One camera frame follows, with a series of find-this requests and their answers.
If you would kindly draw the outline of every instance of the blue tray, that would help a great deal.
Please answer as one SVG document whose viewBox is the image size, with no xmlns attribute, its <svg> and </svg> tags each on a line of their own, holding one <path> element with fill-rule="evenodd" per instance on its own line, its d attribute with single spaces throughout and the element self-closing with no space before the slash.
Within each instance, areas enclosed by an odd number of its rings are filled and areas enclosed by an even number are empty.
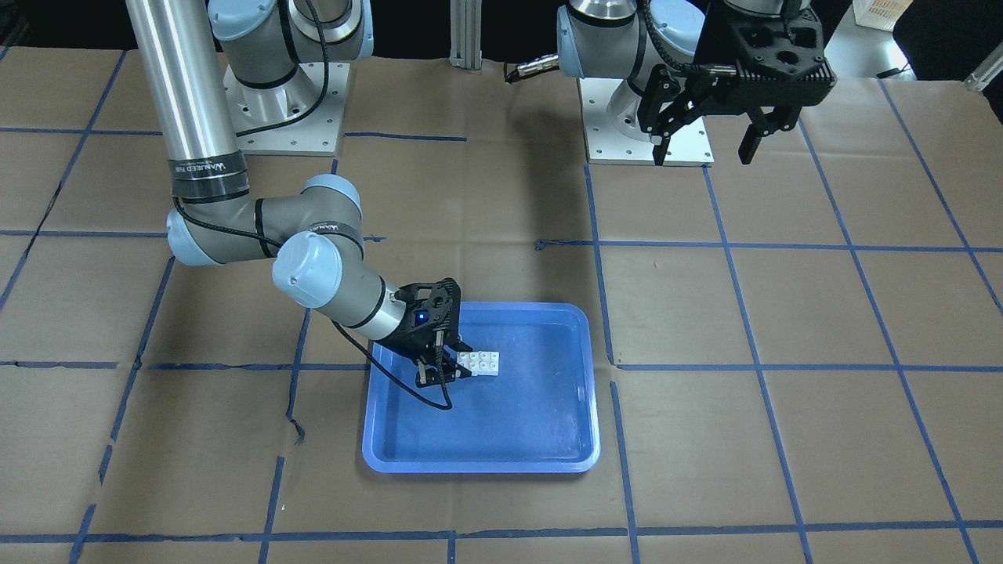
<svg viewBox="0 0 1003 564">
<path fill-rule="evenodd" d="M 362 455 L 390 474 L 581 473 L 599 461 L 589 324 L 570 304 L 463 302 L 459 332 L 500 352 L 497 376 L 449 384 L 453 408 L 422 404 L 375 367 Z M 375 358 L 414 384 L 416 368 L 378 344 Z M 438 386 L 420 393 L 442 402 Z"/>
</svg>

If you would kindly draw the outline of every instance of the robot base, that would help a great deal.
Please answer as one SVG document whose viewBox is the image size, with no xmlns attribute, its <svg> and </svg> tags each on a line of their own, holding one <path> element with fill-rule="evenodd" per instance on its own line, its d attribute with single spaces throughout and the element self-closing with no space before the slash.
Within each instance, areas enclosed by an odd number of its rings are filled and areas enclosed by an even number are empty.
<svg viewBox="0 0 1003 564">
<path fill-rule="evenodd" d="M 578 81 L 589 163 L 653 167 L 653 146 L 620 132 L 606 109 L 621 82 L 619 78 L 580 78 Z M 672 135 L 664 166 L 706 167 L 713 162 L 710 138 L 700 117 Z"/>
<path fill-rule="evenodd" d="M 324 82 L 323 63 L 302 63 L 300 67 L 314 84 L 314 95 Z M 348 94 L 349 64 L 331 62 L 324 101 L 306 119 L 269 131 L 237 137 L 238 147 L 245 155 L 299 155 L 305 157 L 335 157 L 341 138 L 342 118 L 345 114 L 345 98 Z M 249 119 L 240 100 L 241 84 L 233 70 L 227 68 L 223 78 L 226 87 L 227 106 L 234 129 L 243 131 L 262 125 Z"/>
</svg>

